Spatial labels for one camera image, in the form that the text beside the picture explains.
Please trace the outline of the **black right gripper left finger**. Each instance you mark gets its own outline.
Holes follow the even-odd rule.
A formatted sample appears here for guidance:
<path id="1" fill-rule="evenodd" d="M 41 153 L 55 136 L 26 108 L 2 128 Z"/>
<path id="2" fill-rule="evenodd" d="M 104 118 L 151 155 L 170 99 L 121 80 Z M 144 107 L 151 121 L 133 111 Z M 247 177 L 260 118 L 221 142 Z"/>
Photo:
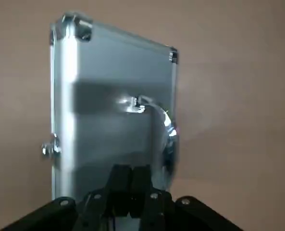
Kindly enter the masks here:
<path id="1" fill-rule="evenodd" d="M 79 203 L 59 197 L 2 228 L 4 231 L 115 230 L 113 207 L 126 203 L 132 178 L 129 165 L 114 165 L 106 185 L 88 192 Z"/>

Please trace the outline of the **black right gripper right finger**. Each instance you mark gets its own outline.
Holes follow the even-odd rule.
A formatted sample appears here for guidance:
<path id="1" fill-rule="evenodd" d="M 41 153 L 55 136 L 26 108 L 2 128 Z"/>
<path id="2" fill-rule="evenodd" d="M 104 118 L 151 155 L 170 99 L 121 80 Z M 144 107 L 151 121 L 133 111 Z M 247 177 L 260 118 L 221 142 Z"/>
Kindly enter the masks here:
<path id="1" fill-rule="evenodd" d="M 193 196 L 176 201 L 154 188 L 149 166 L 135 167 L 130 187 L 130 215 L 140 231 L 240 231 L 241 228 Z"/>

